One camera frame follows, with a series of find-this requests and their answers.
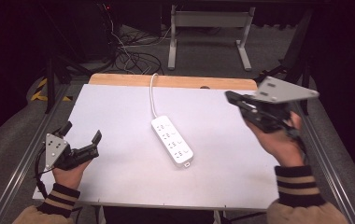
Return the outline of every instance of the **finger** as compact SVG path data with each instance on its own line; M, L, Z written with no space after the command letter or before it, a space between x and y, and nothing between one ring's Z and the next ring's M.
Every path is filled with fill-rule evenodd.
M259 129L256 125L254 125L252 122L248 121L247 119L244 119L244 121L256 136L263 132L261 129Z
M297 130L301 130L302 127L302 119L296 113L291 111L291 122L293 123L293 127Z

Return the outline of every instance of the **metal rail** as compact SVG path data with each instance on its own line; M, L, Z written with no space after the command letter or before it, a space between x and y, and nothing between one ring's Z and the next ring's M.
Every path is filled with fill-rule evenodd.
M352 203L350 202L346 191L344 190L338 173L333 168L332 162L329 160L329 157L326 154L325 148L320 142L320 138L315 132L315 128L311 122L311 119L304 115L301 107L297 103L294 104L294 107L297 111L299 111L300 117L302 118L304 124L303 127L308 134L311 146L314 148L315 156L317 157L320 168L326 176L329 187L337 200L340 211L344 214L349 223L355 224L355 209L353 208Z
M14 200L15 195L17 194L23 179L26 176L27 171L30 168L30 164L36 156L37 149L40 147L41 143L44 141L44 136L46 134L46 130L49 127L50 122L52 121L53 116L55 115L55 111L57 110L59 104L64 98L66 91L68 89L68 85L62 85L62 87L57 92L57 103L49 112L49 114L45 114L43 119L41 120L40 125L35 131L35 135L32 138L29 146L26 148L25 153L22 156L20 163L18 164L15 171L12 173L12 177L10 178L6 189L4 190L2 196L0 197L0 223L6 214L9 206Z

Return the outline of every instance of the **wooden edge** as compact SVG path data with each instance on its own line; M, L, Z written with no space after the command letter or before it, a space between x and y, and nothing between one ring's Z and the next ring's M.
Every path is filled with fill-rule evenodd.
M125 75L125 74L93 74L89 84L113 86L149 86L150 75ZM154 87L176 87L199 89L209 87L216 90L246 90L256 91L256 82L243 78L220 77L176 77L157 76L153 80Z

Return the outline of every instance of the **brown sleeve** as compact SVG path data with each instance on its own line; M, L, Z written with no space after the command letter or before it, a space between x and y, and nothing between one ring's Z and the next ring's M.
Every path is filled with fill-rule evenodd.
M54 184L52 192L47 199L37 207L38 211L46 214L62 215L70 217L73 206L79 197L79 191Z
M331 203L320 195L309 166L276 167L279 199L267 210L269 224L348 223Z
M49 215L44 214L37 210L35 206L27 207L21 212L21 214L15 219L13 224L73 224L73 218L66 218L61 215Z

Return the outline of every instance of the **white power strip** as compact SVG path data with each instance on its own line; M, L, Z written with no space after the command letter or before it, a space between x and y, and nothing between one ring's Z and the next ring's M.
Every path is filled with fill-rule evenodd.
M177 167L190 166L194 153L184 141L178 130L167 116L159 116L151 121L153 130L168 151L169 156Z

